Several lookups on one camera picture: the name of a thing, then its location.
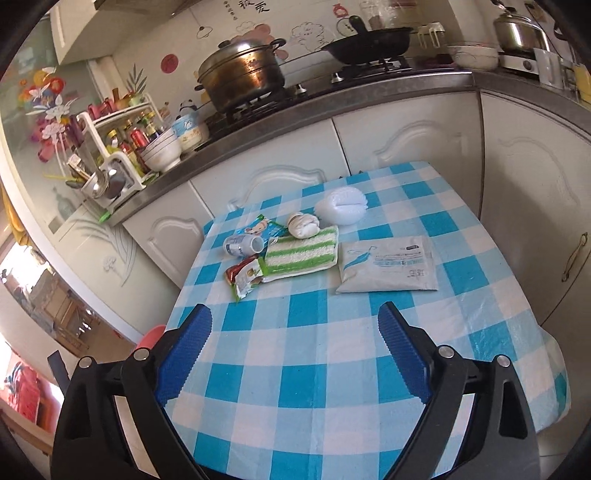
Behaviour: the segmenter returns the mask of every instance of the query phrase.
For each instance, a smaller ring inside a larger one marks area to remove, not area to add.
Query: white bowl
[[[149,159],[144,158],[144,163],[152,171],[168,171],[181,161],[182,152],[181,141],[175,138]]]
[[[156,154],[158,154],[158,152],[160,150],[162,150],[163,148],[168,147],[175,140],[179,140],[179,139],[177,137],[170,137],[167,141],[161,142],[160,145],[158,145],[157,147],[153,148],[152,150],[149,150],[147,152],[144,150],[141,153],[142,158],[144,160],[149,160],[150,158],[152,158],[153,156],[155,156]]]
[[[155,147],[162,145],[162,143],[166,142],[167,140],[170,140],[170,138],[172,137],[176,138],[176,134],[174,133],[174,130],[172,128],[169,128],[168,130],[166,130],[166,132],[161,134],[156,140],[150,142],[150,144],[144,149],[144,152],[146,153],[153,150]]]
[[[470,70],[494,70],[499,64],[496,48],[456,45],[447,48],[457,65]]]

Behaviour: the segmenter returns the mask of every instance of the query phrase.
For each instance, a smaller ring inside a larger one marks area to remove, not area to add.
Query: white dish rack
[[[105,172],[108,172],[108,170],[110,170],[110,164],[116,161],[119,165],[124,167],[125,173],[128,177],[128,181],[121,191],[121,194],[114,199],[108,199],[105,197],[95,199],[92,197],[92,187],[96,183],[96,174],[93,174],[90,177],[90,180],[82,187],[82,193],[84,193],[88,198],[94,200],[98,205],[106,209],[109,213],[113,213],[119,205],[125,202],[133,194],[146,188],[146,185],[144,185],[143,182],[145,182],[154,174],[150,172],[144,176],[140,176],[137,173],[133,163],[124,152],[116,151],[113,154],[110,154],[107,151],[102,139],[102,136],[106,135],[109,130],[112,130],[117,125],[120,125],[129,118],[137,116],[146,109],[153,110],[158,118],[160,118],[162,121],[162,117],[160,117],[160,113],[158,112],[158,108],[156,108],[152,97],[148,94],[145,94],[144,98],[146,101],[140,103],[139,105],[130,106],[123,110],[110,113],[109,115],[102,116],[97,120],[93,120],[88,112],[82,112],[76,116],[76,119],[84,125],[82,133],[85,136],[85,142],[87,139],[91,140],[98,149],[99,154],[105,159],[99,168]]]

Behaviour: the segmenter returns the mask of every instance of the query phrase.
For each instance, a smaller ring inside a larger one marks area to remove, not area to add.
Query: black wok
[[[412,28],[368,31],[363,20],[356,15],[352,15],[349,22],[357,32],[356,35],[341,38],[322,47],[322,50],[328,51],[338,61],[348,65],[360,65],[399,57],[408,50]]]

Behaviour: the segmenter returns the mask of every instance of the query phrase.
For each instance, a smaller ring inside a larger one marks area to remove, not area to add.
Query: chinese characters
[[[224,0],[223,4],[224,4],[224,7],[226,7],[226,10],[228,10],[228,13],[232,16],[232,18],[234,20],[238,20],[238,17],[236,16],[236,12],[234,11],[232,6],[230,5],[230,2],[228,0]]]
[[[238,0],[238,5],[241,8],[246,9],[246,7],[249,7],[251,5],[253,5],[256,9],[257,12],[259,12],[260,14],[263,12],[269,12],[270,10],[267,8],[267,3],[266,2],[255,2],[253,0]]]

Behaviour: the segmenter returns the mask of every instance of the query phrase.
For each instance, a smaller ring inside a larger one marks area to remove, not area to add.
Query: blue checkered tablecloth
[[[336,294],[339,270],[259,286],[235,303],[223,278],[237,261],[224,239],[263,213],[285,224],[326,192],[354,185],[369,202],[340,241],[428,235],[437,291]],[[378,308],[391,300],[436,344],[465,358],[513,359],[541,430],[564,415],[570,394],[555,340],[538,327],[484,227],[429,164],[406,163],[305,188],[216,218],[168,322],[198,303],[213,331],[180,396],[166,405],[198,463],[246,480],[378,480],[423,410],[382,340]],[[460,409],[438,472],[449,469],[470,412]]]

